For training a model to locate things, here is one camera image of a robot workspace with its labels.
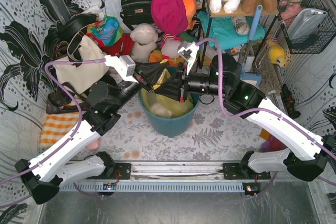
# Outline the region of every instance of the wire basket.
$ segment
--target wire basket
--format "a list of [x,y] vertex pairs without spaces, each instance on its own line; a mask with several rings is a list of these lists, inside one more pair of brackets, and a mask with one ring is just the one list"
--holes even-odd
[[[287,29],[303,8],[315,8],[327,12],[326,17],[310,34],[290,40]],[[278,3],[279,20],[284,20],[283,34],[291,54],[319,54],[327,47],[336,35],[336,24],[329,10],[321,0],[280,0]]]

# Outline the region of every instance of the teal bucket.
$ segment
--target teal bucket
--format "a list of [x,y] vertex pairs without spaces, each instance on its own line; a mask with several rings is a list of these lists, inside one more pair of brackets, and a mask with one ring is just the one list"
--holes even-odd
[[[167,68],[169,73],[172,74],[176,71],[176,67],[168,67]],[[200,103],[199,95],[198,94],[191,94],[191,97],[193,99],[194,108],[189,113],[180,116],[179,118],[161,118],[159,116],[156,116],[149,112],[141,101],[141,94],[139,92],[138,98],[139,102],[141,104],[142,109],[146,112],[148,119],[153,126],[153,128],[160,134],[167,136],[167,137],[175,137],[178,135],[181,135],[183,132],[185,132],[189,126],[191,125],[191,122],[193,120],[196,108],[198,104]]]

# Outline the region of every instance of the black handbag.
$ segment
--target black handbag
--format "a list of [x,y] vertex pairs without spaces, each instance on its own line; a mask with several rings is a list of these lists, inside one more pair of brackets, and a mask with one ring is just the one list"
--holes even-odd
[[121,0],[120,17],[124,24],[133,30],[132,25],[154,23],[151,13],[152,0]]

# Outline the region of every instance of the yellow plastic bag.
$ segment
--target yellow plastic bag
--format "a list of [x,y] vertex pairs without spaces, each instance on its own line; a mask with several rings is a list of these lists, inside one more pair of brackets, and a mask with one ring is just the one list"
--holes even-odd
[[[161,85],[169,77],[170,74],[168,70],[165,69],[155,86]],[[194,108],[193,99],[190,94],[185,102],[180,103],[165,97],[164,95],[149,93],[148,91],[142,89],[141,100],[144,107],[149,112],[161,118],[177,118],[189,113]]]

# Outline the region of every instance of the yellow rubber duck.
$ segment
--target yellow rubber duck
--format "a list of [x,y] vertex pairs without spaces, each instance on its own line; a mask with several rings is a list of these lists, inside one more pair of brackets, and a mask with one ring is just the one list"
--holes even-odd
[[272,36],[268,37],[266,43],[269,46],[268,57],[272,64],[277,64],[281,68],[285,65],[285,50],[277,43],[277,39],[272,39]]

